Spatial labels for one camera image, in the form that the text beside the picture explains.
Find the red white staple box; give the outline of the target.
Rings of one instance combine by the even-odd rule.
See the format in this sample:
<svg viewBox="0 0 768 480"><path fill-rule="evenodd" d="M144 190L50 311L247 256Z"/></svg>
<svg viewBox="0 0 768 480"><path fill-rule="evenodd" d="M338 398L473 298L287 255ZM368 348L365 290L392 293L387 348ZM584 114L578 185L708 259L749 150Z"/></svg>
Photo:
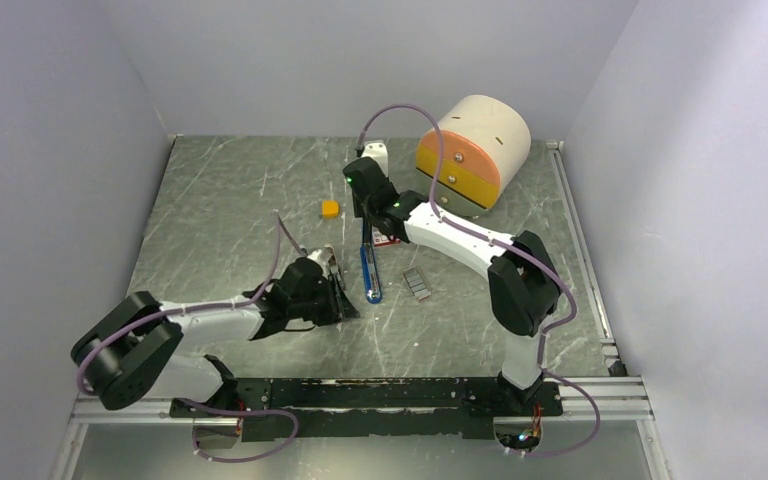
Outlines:
<svg viewBox="0 0 768 480"><path fill-rule="evenodd" d="M375 248L394 245L400 243L400 240L396 237L387 236L377 229L372 230L373 246Z"/></svg>

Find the blue stapler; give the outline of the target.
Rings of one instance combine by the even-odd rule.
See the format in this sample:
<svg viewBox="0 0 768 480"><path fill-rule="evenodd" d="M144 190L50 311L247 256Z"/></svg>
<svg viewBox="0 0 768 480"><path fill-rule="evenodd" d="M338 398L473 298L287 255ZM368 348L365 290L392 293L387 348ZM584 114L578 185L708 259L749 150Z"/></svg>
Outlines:
<svg viewBox="0 0 768 480"><path fill-rule="evenodd" d="M362 223L360 259L362 265L365 297L371 304L380 303L383 293L380 285L377 261L374 252L372 226L367 220Z"/></svg>

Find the orange cube block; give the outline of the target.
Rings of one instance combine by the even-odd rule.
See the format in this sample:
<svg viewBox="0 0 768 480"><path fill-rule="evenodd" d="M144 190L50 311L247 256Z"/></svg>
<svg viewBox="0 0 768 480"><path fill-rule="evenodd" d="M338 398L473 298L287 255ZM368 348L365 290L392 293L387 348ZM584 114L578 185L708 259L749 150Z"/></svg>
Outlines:
<svg viewBox="0 0 768 480"><path fill-rule="evenodd" d="M320 206L320 215L323 219L332 219L340 215L340 204L335 200L324 200Z"/></svg>

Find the cardboard staple tray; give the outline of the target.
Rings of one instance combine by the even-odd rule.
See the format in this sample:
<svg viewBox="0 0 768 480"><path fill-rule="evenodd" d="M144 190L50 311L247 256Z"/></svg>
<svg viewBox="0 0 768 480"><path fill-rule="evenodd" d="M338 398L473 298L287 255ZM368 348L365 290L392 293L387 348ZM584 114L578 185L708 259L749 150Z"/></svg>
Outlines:
<svg viewBox="0 0 768 480"><path fill-rule="evenodd" d="M422 273L417 267L412 267L403 272L403 278L411 294L417 301L422 301L432 295Z"/></svg>

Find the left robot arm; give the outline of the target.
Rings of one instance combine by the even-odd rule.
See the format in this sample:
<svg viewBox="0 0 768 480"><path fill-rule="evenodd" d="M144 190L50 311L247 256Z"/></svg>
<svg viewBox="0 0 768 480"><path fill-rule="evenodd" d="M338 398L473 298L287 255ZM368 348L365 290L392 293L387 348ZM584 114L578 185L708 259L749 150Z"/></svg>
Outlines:
<svg viewBox="0 0 768 480"><path fill-rule="evenodd" d="M340 268L324 255L299 257L280 277L227 300L183 304L147 291L128 295L73 345L79 389L110 411L144 398L199 404L214 416L245 410L237 378L207 346L288 333L296 320L317 328L358 318Z"/></svg>

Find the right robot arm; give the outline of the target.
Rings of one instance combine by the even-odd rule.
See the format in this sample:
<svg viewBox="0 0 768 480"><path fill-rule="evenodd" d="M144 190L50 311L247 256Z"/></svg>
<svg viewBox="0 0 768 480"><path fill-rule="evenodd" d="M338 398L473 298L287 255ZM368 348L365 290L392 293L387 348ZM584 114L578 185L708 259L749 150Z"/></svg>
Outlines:
<svg viewBox="0 0 768 480"><path fill-rule="evenodd" d="M493 316L507 331L500 402L510 413L525 413L536 403L544 379L541 324L554 314L562 294L539 236L530 231L501 234L434 210L418 192L399 193L370 157L352 161L343 175L357 217L387 237L442 253L487 281Z"/></svg>

